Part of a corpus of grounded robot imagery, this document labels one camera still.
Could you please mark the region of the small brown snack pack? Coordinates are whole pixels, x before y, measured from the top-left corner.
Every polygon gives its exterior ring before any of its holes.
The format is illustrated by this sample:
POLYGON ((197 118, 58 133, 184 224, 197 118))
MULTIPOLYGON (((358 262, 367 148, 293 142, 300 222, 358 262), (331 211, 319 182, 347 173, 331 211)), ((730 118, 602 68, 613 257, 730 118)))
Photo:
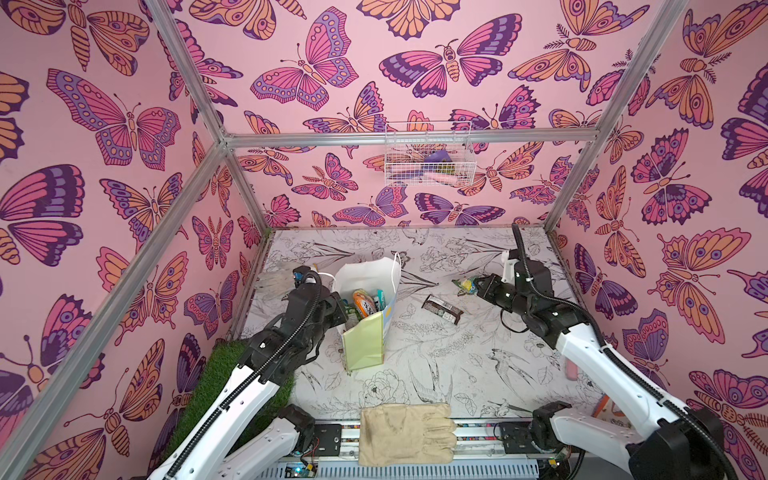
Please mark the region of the small brown snack pack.
POLYGON ((432 294, 424 300, 422 308, 453 325, 457 325, 463 315, 461 309, 432 294))

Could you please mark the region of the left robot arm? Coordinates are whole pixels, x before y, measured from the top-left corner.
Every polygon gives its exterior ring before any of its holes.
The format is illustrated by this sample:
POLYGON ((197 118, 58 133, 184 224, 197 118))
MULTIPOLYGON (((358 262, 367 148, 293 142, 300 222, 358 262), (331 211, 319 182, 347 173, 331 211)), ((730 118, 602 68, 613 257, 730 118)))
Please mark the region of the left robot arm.
POLYGON ((256 479, 281 458, 310 449, 315 420, 296 406, 243 446, 236 442, 295 371, 318 358, 326 333, 345 323, 343 302, 326 278, 308 266, 294 269, 285 311, 250 337, 217 398, 150 478, 256 479))

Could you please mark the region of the white paper bag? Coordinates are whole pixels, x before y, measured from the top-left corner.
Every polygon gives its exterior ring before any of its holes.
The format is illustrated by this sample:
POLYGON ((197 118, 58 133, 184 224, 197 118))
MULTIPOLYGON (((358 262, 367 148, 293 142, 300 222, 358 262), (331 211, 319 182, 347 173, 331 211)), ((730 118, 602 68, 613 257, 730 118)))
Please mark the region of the white paper bag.
POLYGON ((336 349, 344 370, 352 373, 382 365, 402 277, 400 256, 346 264, 335 274, 323 272, 321 276, 330 282, 331 291, 340 295, 348 315, 344 326, 329 330, 331 339, 338 343, 336 349), (352 299, 358 289, 373 298, 377 313, 360 318, 352 299))

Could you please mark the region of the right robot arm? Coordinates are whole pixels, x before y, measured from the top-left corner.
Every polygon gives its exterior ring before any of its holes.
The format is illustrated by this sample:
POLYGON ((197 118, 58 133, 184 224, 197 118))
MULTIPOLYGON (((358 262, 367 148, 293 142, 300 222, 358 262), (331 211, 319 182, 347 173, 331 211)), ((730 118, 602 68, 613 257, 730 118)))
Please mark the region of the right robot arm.
POLYGON ((477 280, 477 295, 518 315, 528 332, 574 363, 626 415, 626 429, 553 401, 535 409, 530 438, 540 451, 572 446, 635 479, 734 479, 724 427, 713 413, 692 410, 642 376, 605 340, 579 304, 554 295, 549 269, 528 258, 519 226, 501 275, 477 280))

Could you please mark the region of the green spring tea bag back-side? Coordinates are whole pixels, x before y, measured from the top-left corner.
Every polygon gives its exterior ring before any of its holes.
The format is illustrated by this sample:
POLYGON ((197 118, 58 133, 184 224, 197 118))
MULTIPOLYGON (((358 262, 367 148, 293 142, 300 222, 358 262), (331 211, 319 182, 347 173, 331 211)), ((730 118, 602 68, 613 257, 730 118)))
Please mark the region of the green spring tea bag back-side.
POLYGON ((457 288, 457 296, 475 295, 478 291, 475 279, 473 277, 454 279, 452 283, 457 288))

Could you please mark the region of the orange Fox's candy bag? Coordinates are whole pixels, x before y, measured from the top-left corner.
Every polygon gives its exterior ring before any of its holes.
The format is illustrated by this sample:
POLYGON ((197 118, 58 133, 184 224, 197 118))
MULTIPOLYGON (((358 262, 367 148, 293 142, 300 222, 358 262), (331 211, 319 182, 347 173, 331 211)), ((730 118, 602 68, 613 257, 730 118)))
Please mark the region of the orange Fox's candy bag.
POLYGON ((352 294, 353 304, 361 319, 367 318, 378 312, 378 307, 373 298, 363 289, 355 290, 352 294))

